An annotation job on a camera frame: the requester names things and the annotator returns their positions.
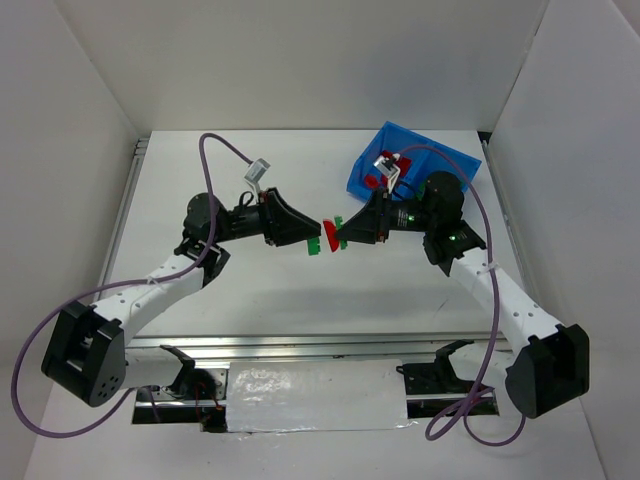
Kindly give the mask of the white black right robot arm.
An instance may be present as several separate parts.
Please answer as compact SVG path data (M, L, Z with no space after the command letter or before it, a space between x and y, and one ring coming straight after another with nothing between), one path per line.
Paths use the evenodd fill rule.
M458 282L492 316L508 354L463 341L445 350L453 374L492 388L509 412L537 418L588 392L590 341L579 325L544 311L494 260L489 238L462 218L464 194L452 173L431 174L420 199L395 200L376 190L335 235L375 244L392 231L423 233L429 262Z

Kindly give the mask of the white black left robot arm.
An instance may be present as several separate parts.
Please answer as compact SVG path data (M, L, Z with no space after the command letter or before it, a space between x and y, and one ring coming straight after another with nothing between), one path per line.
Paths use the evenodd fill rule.
M193 378L194 360L175 346L139 349L131 340L222 272L230 258L223 242L261 236L268 245L282 247L320 233L320 224L290 207L275 188L233 210L205 193L196 195L187 205L181 243L141 284L91 305L73 301L62 309L41 370L91 407L136 387L164 387L181 397Z

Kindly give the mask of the red arch lego piece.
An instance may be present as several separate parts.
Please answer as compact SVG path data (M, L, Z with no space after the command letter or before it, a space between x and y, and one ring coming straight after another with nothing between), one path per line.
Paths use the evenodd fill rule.
M373 175L366 175L364 178L364 183L370 189L377 189L379 187L379 181Z

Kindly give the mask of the red long lego brick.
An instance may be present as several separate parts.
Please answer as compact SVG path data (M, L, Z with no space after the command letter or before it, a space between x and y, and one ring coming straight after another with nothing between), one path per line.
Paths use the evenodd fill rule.
M411 163L412 163L412 161L407 157L401 157L396 162L396 165L398 166L398 168L400 170L400 177L404 177L408 173L408 171L409 171L409 169L411 167Z

